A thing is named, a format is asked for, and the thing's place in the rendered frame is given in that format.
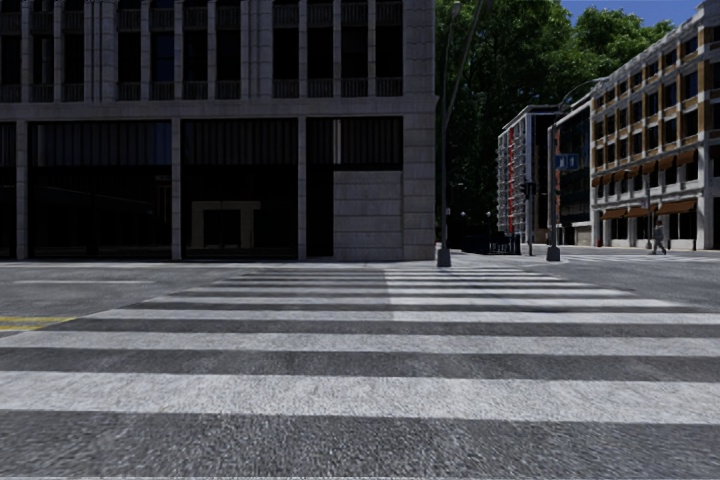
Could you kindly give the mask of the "grey street lamp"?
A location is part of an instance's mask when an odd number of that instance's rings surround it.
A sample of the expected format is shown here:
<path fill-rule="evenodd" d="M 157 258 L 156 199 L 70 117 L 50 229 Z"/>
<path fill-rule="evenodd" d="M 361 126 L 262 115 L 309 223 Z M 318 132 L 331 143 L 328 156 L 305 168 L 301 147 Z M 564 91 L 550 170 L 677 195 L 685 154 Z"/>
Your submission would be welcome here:
<path fill-rule="evenodd" d="M 441 105 L 441 129 L 440 129 L 440 140 L 441 140 L 441 158 L 440 158 L 440 183 L 441 183 L 441 247 L 437 252 L 437 266 L 440 268 L 446 268 L 451 266 L 451 252 L 448 247 L 448 208 L 447 208 L 447 168 L 446 168 L 446 140 L 447 140 L 447 127 L 452 113 L 452 109 L 455 104 L 455 98 L 459 91 L 460 79 L 466 65 L 469 49 L 472 43 L 473 36 L 476 32 L 480 17 L 484 10 L 489 9 L 494 0 L 478 0 L 477 7 L 473 16 L 470 31 L 467 35 L 466 47 L 462 52 L 460 65 L 456 74 L 455 85 L 452 89 L 451 94 L 448 94 L 448 60 L 450 53 L 450 45 L 453 38 L 453 26 L 454 22 L 459 16 L 462 4 L 460 0 L 455 0 L 449 10 L 449 20 L 447 23 L 447 39 L 445 42 L 445 50 L 443 56 L 443 73 L 442 73 L 442 95 L 440 98 Z"/>
<path fill-rule="evenodd" d="M 554 118 L 552 124 L 547 130 L 547 167 L 548 167 L 548 219 L 549 219 L 549 246 L 546 252 L 546 260 L 548 262 L 559 262 L 560 249 L 557 245 L 557 180 L 556 170 L 554 164 L 555 157 L 555 133 L 557 130 L 557 121 L 564 114 L 564 107 L 569 104 L 568 98 L 573 95 L 577 89 L 583 88 L 584 86 L 597 84 L 601 81 L 606 80 L 605 76 L 596 77 L 590 80 L 586 80 L 566 92 L 556 106 Z"/>

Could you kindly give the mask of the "dark stairway railing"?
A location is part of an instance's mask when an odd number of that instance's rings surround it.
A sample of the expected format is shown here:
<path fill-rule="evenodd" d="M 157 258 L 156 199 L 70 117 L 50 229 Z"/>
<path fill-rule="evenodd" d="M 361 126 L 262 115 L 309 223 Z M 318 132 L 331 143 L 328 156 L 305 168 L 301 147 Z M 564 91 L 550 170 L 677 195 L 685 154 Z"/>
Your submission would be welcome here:
<path fill-rule="evenodd" d="M 492 211 L 485 213 L 481 224 L 467 220 L 466 213 L 461 213 L 461 233 L 457 240 L 457 247 L 463 252 L 481 255 L 520 255 L 521 238 L 518 234 L 500 231 L 497 226 L 497 217 Z"/>

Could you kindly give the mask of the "traffic light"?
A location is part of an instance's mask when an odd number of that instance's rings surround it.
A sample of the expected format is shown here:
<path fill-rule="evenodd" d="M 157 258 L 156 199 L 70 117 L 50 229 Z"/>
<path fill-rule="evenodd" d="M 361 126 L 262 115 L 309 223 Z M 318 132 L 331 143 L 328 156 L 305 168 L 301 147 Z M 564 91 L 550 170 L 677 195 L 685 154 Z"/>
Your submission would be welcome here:
<path fill-rule="evenodd" d="M 533 255 L 533 236 L 534 236 L 534 195 L 535 183 L 532 180 L 524 179 L 521 186 L 525 203 L 525 243 L 527 245 L 527 253 Z"/>

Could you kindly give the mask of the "grey building with red stripe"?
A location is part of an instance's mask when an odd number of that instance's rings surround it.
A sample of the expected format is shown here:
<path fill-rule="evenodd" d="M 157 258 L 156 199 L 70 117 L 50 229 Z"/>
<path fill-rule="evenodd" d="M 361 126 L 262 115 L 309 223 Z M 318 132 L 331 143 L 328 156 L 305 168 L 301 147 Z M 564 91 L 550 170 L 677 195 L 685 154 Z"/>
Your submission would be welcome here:
<path fill-rule="evenodd" d="M 528 105 L 505 124 L 497 137 L 497 226 L 525 242 L 524 179 L 535 183 L 533 243 L 542 243 L 547 220 L 547 130 L 556 105 Z"/>

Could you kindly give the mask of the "pale stone building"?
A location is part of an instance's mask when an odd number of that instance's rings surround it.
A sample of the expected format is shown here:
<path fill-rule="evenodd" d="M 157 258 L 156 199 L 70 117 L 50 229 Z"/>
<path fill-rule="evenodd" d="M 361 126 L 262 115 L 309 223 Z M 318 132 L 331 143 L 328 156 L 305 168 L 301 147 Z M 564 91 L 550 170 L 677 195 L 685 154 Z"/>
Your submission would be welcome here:
<path fill-rule="evenodd" d="M 430 260 L 435 0 L 0 0 L 0 258 Z"/>

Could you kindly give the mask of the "dark glass building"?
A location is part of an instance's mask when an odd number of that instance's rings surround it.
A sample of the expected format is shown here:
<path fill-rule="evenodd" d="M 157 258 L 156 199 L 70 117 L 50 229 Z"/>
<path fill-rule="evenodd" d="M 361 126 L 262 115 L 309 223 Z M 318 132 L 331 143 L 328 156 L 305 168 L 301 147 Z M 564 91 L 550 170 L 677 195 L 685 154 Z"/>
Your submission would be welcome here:
<path fill-rule="evenodd" d="M 588 246 L 592 240 L 590 200 L 591 98 L 585 96 L 556 122 L 555 154 L 575 154 L 574 167 L 556 171 L 560 245 Z"/>

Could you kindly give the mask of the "trees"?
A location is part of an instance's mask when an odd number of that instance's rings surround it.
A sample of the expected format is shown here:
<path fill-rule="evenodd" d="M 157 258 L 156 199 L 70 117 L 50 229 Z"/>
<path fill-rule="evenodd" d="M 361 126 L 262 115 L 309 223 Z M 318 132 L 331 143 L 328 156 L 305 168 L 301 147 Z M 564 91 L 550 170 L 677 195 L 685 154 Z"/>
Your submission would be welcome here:
<path fill-rule="evenodd" d="M 448 244 L 466 217 L 483 223 L 498 205 L 496 150 L 504 125 L 528 105 L 554 105 L 608 75 L 669 33 L 622 9 L 572 15 L 561 0 L 435 0 L 436 92 L 459 90 L 446 130 L 435 133 L 437 175 L 449 184 Z"/>

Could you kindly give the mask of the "pale building with orange awnings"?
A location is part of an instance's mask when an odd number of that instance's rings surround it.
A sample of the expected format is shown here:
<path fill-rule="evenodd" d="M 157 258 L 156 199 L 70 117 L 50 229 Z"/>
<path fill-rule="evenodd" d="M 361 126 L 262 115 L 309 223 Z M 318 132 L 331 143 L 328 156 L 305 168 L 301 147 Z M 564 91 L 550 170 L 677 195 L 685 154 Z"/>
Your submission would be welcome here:
<path fill-rule="evenodd" d="M 591 92 L 597 246 L 720 249 L 720 0 Z"/>

